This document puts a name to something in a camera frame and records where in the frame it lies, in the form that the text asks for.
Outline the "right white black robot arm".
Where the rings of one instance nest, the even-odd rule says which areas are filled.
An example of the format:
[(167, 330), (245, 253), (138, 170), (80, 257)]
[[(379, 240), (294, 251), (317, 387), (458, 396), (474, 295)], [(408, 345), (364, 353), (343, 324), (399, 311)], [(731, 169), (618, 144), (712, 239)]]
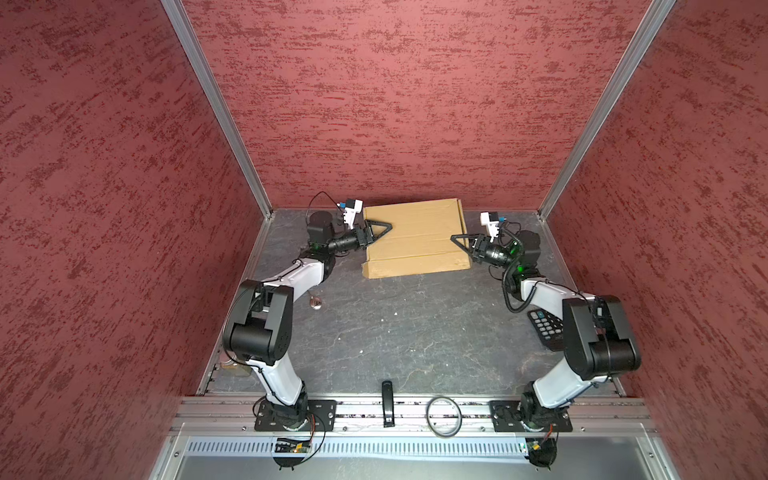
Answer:
[(513, 415), (525, 429), (554, 425), (590, 387), (640, 368), (641, 354), (621, 300), (582, 293), (542, 275), (537, 233), (522, 230), (506, 245), (483, 234), (454, 234), (451, 241), (471, 260), (503, 270), (502, 296), (510, 312), (535, 307), (561, 323), (553, 332), (562, 337), (563, 359), (529, 383)]

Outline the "brown cardboard box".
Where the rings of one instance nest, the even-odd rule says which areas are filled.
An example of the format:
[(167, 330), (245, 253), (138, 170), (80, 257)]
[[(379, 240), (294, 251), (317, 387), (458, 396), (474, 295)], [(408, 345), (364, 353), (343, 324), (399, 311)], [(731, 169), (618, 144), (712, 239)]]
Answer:
[(364, 218), (392, 229), (366, 248), (367, 279), (467, 270), (469, 255), (452, 241), (467, 232), (457, 198), (366, 207)]

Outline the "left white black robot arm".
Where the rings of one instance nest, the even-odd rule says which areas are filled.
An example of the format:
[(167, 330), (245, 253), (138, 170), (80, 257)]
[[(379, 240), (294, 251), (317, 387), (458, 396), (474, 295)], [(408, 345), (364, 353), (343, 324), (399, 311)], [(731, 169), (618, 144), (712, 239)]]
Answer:
[(230, 360), (257, 375), (265, 389), (262, 407), (279, 426), (297, 431), (311, 419), (305, 383), (288, 354), (295, 301), (330, 277), (338, 256), (365, 249), (392, 229), (389, 222), (365, 220), (337, 233), (330, 212), (315, 212), (308, 218), (308, 244), (290, 267), (238, 287), (222, 346)]

